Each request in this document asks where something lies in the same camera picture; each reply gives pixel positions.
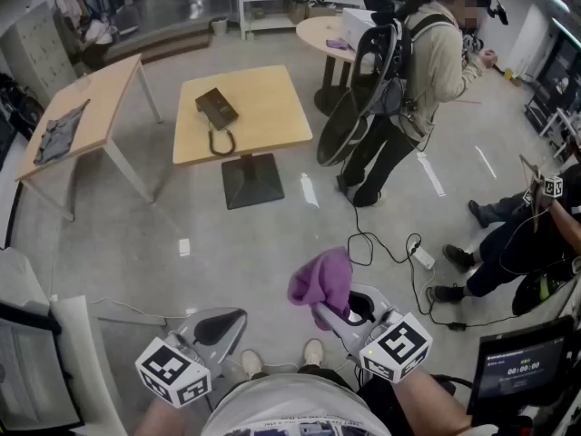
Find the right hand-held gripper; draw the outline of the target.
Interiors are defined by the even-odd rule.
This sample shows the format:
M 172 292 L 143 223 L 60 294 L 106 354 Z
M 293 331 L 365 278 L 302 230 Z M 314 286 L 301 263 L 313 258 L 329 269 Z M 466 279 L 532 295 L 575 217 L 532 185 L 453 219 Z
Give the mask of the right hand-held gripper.
M 388 382 L 404 380 L 428 357 L 432 337 L 411 314 L 402 314 L 375 287 L 353 283 L 349 310 L 325 303 L 314 312 L 342 339 L 349 358 L 363 371 Z

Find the purple cloth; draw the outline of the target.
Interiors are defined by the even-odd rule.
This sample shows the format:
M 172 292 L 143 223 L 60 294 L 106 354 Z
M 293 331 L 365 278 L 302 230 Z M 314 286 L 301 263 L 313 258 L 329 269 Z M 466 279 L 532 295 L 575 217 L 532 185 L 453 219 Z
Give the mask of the purple cloth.
M 331 248 L 315 256 L 290 278 L 287 297 L 298 306 L 313 308 L 326 304 L 335 313 L 347 317 L 353 281 L 353 267 L 343 246 Z

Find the person's right forearm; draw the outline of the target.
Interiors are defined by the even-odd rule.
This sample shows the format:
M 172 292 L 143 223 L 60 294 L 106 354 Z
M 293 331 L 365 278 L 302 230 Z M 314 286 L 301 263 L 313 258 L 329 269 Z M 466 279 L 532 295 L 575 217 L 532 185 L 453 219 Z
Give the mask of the person's right forearm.
M 421 368 L 393 391 L 414 436 L 458 436 L 471 427 L 464 407 Z

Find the person's left forearm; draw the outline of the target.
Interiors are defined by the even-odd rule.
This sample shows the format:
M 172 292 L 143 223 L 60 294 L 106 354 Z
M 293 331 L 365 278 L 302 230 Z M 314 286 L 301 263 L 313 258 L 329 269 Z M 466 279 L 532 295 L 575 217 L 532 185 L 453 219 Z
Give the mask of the person's left forearm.
M 193 410 L 176 409 L 163 399 L 154 399 L 133 436 L 186 436 L 196 417 Z

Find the person's left shoe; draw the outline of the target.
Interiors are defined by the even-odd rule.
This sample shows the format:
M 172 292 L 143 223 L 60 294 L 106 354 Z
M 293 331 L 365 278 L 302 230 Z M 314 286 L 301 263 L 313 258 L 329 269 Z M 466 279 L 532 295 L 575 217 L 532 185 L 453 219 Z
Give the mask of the person's left shoe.
M 241 367 L 250 379 L 260 377 L 263 362 L 257 352 L 247 349 L 241 353 Z

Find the person's right shoe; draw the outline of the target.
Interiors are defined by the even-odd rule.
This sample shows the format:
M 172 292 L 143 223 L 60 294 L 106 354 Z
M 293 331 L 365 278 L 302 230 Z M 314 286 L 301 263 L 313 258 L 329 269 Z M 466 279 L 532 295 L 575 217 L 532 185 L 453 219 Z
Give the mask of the person's right shoe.
M 324 350 L 320 340 L 309 340 L 303 349 L 303 365 L 320 367 L 324 359 Z

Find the white power strip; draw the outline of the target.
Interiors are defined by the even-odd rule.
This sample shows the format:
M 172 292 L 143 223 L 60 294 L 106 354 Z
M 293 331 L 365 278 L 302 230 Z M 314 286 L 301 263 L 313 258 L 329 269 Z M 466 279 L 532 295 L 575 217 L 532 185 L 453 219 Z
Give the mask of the white power strip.
M 435 259 L 421 246 L 420 240 L 408 243 L 409 255 L 426 270 L 432 270 Z

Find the person's white shirt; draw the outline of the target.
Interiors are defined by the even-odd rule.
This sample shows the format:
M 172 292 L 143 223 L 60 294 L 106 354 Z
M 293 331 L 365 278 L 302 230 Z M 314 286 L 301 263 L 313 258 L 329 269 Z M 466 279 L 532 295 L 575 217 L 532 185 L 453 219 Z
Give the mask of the person's white shirt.
M 308 425 L 369 436 L 391 436 L 359 396 L 311 374 L 281 373 L 247 381 L 225 396 L 205 423 L 201 436 L 232 436 L 282 431 L 300 436 Z

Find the black monitor screen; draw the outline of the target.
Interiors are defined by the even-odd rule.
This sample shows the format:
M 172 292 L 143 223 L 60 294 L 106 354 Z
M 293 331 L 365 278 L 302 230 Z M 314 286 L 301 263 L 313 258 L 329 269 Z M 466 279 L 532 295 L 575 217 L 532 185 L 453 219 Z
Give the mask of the black monitor screen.
M 575 321 L 569 315 L 481 337 L 468 414 L 484 421 L 554 402 L 571 369 L 575 339 Z

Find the grey garment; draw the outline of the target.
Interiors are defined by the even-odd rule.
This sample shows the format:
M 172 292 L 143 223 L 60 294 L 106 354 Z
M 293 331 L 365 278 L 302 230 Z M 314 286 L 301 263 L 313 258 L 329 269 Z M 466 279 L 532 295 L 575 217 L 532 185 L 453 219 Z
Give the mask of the grey garment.
M 35 165 L 48 164 L 70 151 L 76 130 L 89 103 L 91 100 L 87 99 L 59 119 L 48 121 L 34 158 Z

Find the round wooden table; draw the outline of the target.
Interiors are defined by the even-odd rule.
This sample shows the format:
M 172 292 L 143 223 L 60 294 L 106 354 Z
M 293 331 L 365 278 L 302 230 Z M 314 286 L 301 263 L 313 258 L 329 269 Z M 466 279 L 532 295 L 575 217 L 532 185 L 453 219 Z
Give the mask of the round wooden table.
M 350 71 L 355 61 L 355 51 L 331 49 L 327 39 L 342 40 L 339 16 L 318 16 L 305 19 L 296 28 L 297 36 L 307 45 L 325 55 L 321 88 L 314 95 L 316 107 L 330 116 L 341 97 L 348 90 Z

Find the white cardboard box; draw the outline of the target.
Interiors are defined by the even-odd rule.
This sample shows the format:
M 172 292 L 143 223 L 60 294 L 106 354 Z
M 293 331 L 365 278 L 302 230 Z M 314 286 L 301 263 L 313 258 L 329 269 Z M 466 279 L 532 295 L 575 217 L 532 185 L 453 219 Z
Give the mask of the white cardboard box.
M 344 8 L 340 17 L 340 37 L 354 51 L 358 49 L 361 37 L 375 27 L 370 10 Z

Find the brown steps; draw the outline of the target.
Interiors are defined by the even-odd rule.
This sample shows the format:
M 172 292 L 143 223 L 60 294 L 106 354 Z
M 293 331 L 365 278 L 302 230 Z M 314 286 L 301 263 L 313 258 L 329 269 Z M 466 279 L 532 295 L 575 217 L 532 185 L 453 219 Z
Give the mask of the brown steps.
M 149 64 L 174 55 L 208 48 L 211 40 L 211 19 L 188 20 L 145 34 L 132 35 L 114 44 L 104 56 L 104 61 L 113 64 L 138 54 L 142 56 L 142 64 Z

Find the grey locker cabinet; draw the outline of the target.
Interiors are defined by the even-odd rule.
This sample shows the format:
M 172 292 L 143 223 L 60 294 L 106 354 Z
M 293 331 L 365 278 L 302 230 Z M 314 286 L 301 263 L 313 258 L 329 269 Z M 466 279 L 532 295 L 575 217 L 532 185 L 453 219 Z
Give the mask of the grey locker cabinet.
M 0 52 L 12 77 L 42 107 L 77 79 L 47 3 L 21 16 L 0 36 Z

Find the square wooden pedestal table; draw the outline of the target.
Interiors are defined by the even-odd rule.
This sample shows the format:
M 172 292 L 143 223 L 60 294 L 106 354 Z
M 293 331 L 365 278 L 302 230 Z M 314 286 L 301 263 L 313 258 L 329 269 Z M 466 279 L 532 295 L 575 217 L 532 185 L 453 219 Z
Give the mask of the square wooden pedestal table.
M 218 130 L 195 100 L 217 88 L 239 117 Z M 182 84 L 172 161 L 179 166 L 222 163 L 228 209 L 284 198 L 274 152 L 309 143 L 310 125 L 283 65 L 215 74 Z

